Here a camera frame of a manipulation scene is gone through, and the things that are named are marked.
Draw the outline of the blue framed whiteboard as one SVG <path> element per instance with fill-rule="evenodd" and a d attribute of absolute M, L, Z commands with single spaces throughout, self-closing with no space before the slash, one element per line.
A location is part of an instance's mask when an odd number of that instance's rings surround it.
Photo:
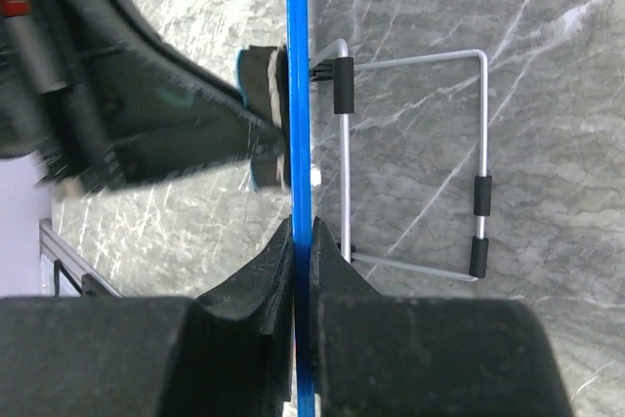
<path fill-rule="evenodd" d="M 295 262 L 297 412 L 303 417 L 315 414 L 309 333 L 309 274 L 313 218 L 308 12 L 308 0 L 286 0 L 291 225 Z"/>

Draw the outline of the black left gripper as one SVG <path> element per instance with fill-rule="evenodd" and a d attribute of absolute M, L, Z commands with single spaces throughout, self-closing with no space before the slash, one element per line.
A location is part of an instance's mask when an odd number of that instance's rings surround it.
<path fill-rule="evenodd" d="M 1 156 L 40 154 L 68 193 L 274 156 L 234 84 L 164 42 L 132 0 L 1 0 Z"/>

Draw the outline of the blue black whiteboard eraser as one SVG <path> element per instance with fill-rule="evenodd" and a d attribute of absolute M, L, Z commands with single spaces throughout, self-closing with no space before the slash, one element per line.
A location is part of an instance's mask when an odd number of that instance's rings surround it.
<path fill-rule="evenodd" d="M 279 132 L 281 150 L 274 156 L 253 156 L 251 180 L 256 189 L 291 189 L 288 57 L 285 46 L 242 49 L 236 62 L 243 103 Z"/>

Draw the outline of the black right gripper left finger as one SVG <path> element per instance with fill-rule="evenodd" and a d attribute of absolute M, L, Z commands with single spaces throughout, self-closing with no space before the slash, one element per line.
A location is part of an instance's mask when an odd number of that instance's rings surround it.
<path fill-rule="evenodd" d="M 291 397 L 293 243 L 197 298 L 1 302 L 5 416 L 278 416 Z"/>

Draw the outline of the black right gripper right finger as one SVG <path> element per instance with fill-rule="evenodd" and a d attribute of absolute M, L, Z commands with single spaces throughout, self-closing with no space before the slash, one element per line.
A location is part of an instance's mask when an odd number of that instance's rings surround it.
<path fill-rule="evenodd" d="M 325 416 L 569 416 L 537 316 L 509 300 L 399 298 L 373 288 L 315 221 L 311 350 Z"/>

